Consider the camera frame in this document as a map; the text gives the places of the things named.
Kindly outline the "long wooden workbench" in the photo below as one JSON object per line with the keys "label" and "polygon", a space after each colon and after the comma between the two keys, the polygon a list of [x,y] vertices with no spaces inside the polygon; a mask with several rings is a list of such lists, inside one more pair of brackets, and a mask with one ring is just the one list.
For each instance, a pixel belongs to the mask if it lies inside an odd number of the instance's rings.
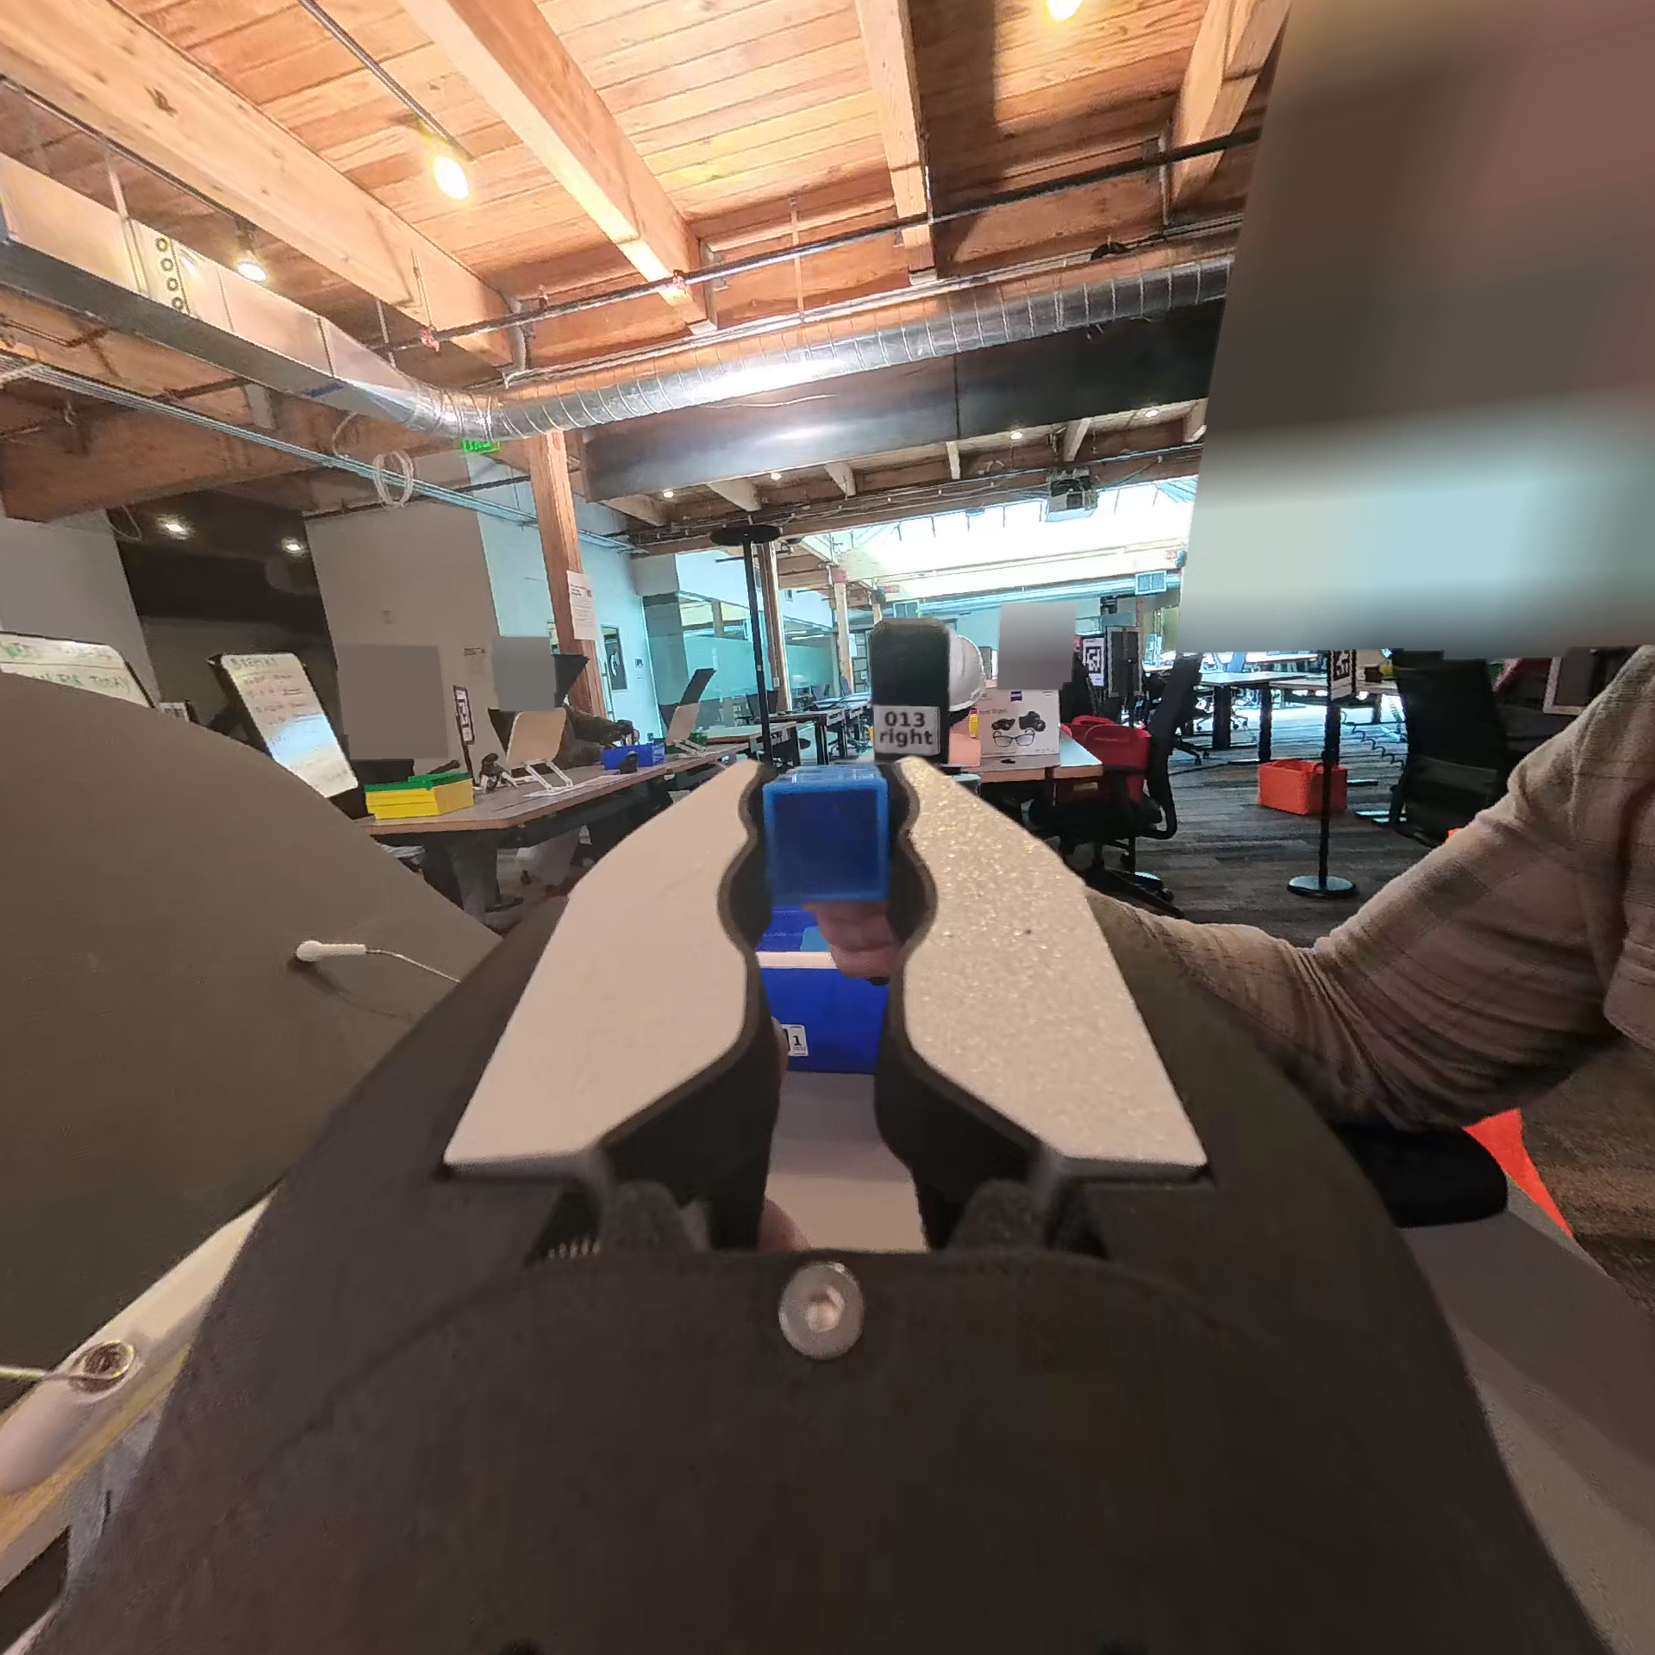
{"label": "long wooden workbench", "polygon": [[500,788],[476,793],[458,811],[405,819],[366,817],[358,827],[385,845],[419,847],[421,868],[438,894],[484,920],[505,904],[498,880],[500,853],[594,829],[596,853],[602,855],[634,827],[667,809],[673,784],[693,788],[728,758],[726,752],[693,750],[628,774],[582,768],[570,774],[568,786],[551,792]]}

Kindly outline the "orange traffic cone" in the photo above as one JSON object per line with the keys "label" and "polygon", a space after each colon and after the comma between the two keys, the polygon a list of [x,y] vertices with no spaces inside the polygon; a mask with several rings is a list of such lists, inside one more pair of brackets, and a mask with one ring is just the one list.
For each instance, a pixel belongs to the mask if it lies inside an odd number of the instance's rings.
{"label": "orange traffic cone", "polygon": [[1504,1109],[1471,1123],[1465,1130],[1479,1142],[1481,1148],[1489,1150],[1506,1180],[1516,1186],[1563,1235],[1573,1239],[1571,1225],[1567,1225],[1526,1150],[1520,1111]]}

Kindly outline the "blue plastic bin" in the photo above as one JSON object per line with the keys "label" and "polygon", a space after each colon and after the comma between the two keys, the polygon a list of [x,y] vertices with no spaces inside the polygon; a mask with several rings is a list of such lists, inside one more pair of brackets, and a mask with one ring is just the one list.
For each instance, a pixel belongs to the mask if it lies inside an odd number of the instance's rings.
{"label": "blue plastic bin", "polygon": [[807,906],[775,906],[758,939],[758,973],[789,1071],[870,1077],[886,985],[846,979]]}

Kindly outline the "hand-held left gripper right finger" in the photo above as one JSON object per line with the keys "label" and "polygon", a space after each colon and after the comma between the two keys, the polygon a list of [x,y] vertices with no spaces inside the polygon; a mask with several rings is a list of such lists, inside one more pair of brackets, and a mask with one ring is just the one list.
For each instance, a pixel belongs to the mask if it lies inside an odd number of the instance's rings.
{"label": "hand-held left gripper right finger", "polygon": [[1057,1215],[1089,1184],[1203,1180],[1205,1148],[1085,882],[937,766],[901,758],[888,780],[899,957],[874,1121],[919,1215],[961,1215],[996,1182]]}

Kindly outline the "person's right hand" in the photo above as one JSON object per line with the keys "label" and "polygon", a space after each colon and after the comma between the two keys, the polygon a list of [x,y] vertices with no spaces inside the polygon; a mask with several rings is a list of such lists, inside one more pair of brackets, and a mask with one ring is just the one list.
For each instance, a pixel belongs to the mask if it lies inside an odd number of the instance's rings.
{"label": "person's right hand", "polygon": [[905,933],[886,900],[811,902],[809,912],[834,967],[846,979],[886,987],[905,951]]}

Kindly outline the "whiteboard easel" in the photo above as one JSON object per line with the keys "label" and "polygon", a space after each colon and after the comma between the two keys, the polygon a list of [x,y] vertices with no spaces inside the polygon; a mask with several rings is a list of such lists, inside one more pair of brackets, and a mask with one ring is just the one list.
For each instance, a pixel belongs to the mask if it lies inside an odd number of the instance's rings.
{"label": "whiteboard easel", "polygon": [[109,644],[3,630],[1,671],[153,707],[127,658]]}
{"label": "whiteboard easel", "polygon": [[297,654],[216,654],[210,665],[253,742],[275,764],[326,799],[360,792],[358,776]]}

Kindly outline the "black swivel chair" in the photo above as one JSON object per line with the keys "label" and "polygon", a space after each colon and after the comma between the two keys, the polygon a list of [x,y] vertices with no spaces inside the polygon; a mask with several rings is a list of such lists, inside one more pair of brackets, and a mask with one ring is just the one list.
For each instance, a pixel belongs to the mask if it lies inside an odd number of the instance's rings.
{"label": "black swivel chair", "polygon": [[1093,721],[1085,728],[1075,725],[1075,740],[1097,758],[1100,770],[1095,778],[1055,782],[1053,799],[1035,827],[1063,858],[1089,851],[1081,878],[1093,890],[1134,900],[1169,918],[1181,912],[1164,880],[1138,866],[1136,845],[1140,839],[1167,841],[1177,833],[1169,754],[1193,707],[1199,673],[1197,654],[1175,656],[1142,726],[1108,721]]}

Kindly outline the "silver ceiling duct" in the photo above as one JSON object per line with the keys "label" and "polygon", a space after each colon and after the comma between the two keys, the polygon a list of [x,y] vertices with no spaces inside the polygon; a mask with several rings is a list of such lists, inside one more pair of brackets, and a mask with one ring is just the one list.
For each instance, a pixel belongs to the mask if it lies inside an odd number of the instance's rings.
{"label": "silver ceiling duct", "polygon": [[1234,260],[1230,252],[1132,254],[1020,265],[464,390],[413,378],[297,301],[13,157],[3,157],[1,218],[7,291],[283,395],[456,441],[632,421],[1160,317],[1223,297]]}

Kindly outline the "long blue rectangular bar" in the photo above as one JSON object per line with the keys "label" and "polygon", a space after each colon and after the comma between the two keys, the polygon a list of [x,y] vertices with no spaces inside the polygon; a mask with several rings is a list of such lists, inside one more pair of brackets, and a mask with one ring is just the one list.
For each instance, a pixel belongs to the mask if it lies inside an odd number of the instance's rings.
{"label": "long blue rectangular bar", "polygon": [[771,900],[880,904],[890,886],[890,786],[872,762],[795,768],[760,788]]}

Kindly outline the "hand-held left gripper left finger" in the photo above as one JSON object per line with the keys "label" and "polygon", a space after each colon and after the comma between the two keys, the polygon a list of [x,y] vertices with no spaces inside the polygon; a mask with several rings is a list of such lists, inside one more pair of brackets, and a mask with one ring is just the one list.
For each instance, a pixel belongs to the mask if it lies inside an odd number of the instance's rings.
{"label": "hand-held left gripper left finger", "polygon": [[444,1146],[468,1193],[661,1186],[762,1215],[779,1046],[756,935],[758,797],[738,758],[622,839],[555,920]]}

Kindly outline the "wooden ceiling post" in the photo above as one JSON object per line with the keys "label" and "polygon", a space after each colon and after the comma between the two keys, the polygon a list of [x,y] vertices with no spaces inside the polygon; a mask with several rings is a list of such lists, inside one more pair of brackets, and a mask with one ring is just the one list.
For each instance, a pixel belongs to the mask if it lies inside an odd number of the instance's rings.
{"label": "wooden ceiling post", "polygon": [[565,433],[553,429],[525,439],[523,455],[555,646],[559,654],[578,654],[584,660],[567,699],[576,711],[606,717],[604,673],[598,658],[600,628],[594,622],[592,589],[574,520]]}

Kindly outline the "black backdrop board stand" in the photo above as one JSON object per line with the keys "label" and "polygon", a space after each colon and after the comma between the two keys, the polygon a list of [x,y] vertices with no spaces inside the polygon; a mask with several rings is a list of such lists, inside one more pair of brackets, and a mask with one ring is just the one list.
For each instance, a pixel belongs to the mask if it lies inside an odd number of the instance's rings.
{"label": "black backdrop board stand", "polygon": [[48,1369],[265,1195],[496,935],[257,750],[1,685],[1,1357]]}

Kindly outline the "yellow plastic bin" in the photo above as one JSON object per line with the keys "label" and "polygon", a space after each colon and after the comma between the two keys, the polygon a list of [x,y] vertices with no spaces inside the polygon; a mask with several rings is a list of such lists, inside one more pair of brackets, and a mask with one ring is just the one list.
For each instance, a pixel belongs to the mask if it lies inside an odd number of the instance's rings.
{"label": "yellow plastic bin", "polygon": [[470,807],[474,782],[466,772],[423,772],[401,780],[366,782],[362,797],[371,821],[423,821]]}

